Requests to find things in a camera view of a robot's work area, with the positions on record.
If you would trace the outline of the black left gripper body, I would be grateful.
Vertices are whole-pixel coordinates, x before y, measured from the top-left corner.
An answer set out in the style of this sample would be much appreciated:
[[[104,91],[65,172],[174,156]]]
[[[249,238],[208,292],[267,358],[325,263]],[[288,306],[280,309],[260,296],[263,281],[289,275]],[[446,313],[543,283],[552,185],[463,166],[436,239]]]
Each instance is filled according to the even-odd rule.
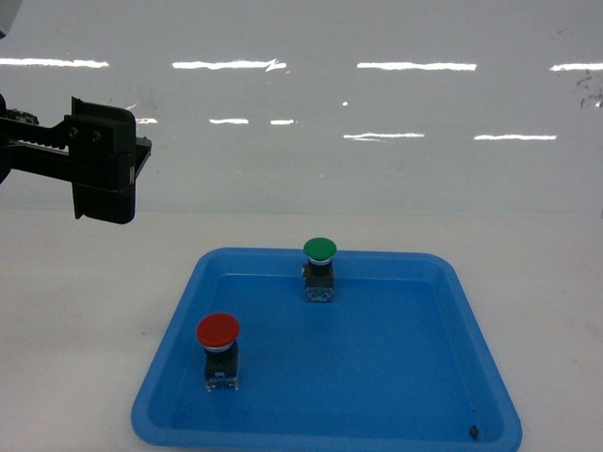
[[[70,182],[71,158],[64,144],[49,144],[44,135],[56,134],[54,128],[41,127],[35,115],[8,109],[1,96],[1,182],[12,170],[19,170]]]

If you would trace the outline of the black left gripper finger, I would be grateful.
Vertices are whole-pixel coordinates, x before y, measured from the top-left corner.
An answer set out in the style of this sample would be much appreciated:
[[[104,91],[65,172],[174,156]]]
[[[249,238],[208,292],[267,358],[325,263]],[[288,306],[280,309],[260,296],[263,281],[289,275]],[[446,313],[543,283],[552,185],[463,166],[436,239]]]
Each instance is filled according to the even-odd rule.
[[[132,221],[136,180],[152,148],[150,139],[137,136],[133,113],[73,98],[68,130],[69,157],[75,163],[75,216],[116,224]]]

